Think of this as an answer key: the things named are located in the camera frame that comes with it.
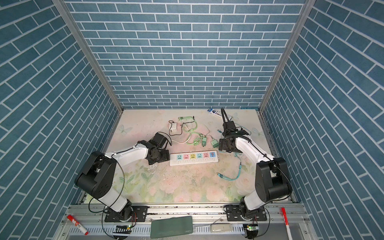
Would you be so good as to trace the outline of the white charger with black cable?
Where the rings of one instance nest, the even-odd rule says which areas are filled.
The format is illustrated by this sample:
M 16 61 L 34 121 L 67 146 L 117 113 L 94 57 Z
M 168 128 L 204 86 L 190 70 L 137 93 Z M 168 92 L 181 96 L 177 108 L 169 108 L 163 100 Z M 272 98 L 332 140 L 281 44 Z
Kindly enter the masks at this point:
M 180 136 L 183 134 L 182 127 L 178 127 L 178 124 L 175 121 L 169 121 L 169 135 L 170 136 Z

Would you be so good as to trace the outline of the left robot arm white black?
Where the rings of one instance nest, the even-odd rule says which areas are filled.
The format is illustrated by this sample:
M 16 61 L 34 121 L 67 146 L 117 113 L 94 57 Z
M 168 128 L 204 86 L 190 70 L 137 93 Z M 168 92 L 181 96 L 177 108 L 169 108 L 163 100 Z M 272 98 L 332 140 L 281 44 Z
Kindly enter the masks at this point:
M 170 160 L 167 146 L 171 144 L 168 134 L 157 132 L 149 141 L 138 141 L 123 150 L 108 153 L 95 151 L 79 171 L 75 185 L 127 219 L 131 215 L 131 202 L 113 187 L 115 170 L 122 170 L 123 166 L 143 159 L 149 165 L 167 162 Z

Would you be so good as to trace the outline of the white power strip coloured sockets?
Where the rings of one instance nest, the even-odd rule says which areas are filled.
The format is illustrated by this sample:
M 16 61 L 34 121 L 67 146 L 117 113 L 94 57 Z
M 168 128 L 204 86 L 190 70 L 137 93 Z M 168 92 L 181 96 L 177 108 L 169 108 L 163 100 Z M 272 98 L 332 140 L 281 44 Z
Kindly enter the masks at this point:
M 218 163 L 216 150 L 170 154 L 170 166 Z

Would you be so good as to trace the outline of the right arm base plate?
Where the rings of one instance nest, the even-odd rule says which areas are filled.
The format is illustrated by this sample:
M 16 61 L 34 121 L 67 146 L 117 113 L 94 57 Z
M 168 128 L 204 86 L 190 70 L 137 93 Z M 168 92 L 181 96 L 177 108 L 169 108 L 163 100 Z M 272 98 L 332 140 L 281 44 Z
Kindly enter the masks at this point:
M 263 207 L 255 210 L 248 210 L 243 204 L 240 205 L 225 205 L 223 210 L 227 216 L 228 222 L 239 221 L 266 221 L 267 215 Z

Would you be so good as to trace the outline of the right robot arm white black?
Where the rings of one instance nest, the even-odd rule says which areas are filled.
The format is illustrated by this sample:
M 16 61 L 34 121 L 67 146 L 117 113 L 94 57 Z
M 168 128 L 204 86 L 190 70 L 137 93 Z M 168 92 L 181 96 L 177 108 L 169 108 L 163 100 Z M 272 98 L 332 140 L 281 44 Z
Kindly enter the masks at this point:
M 219 150 L 245 154 L 256 165 L 255 189 L 239 204 L 242 215 L 249 215 L 270 202 L 289 197 L 293 188 L 287 162 L 262 150 L 248 137 L 247 131 L 238 129 L 233 121 L 224 120 L 223 128 Z

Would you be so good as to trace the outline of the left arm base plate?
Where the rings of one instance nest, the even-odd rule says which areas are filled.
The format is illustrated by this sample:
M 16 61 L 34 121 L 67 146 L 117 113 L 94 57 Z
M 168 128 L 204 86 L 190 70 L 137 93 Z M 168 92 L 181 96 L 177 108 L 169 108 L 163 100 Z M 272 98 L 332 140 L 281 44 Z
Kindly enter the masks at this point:
M 104 221 L 107 223 L 144 222 L 148 213 L 148 206 L 128 206 L 120 212 L 107 208 Z

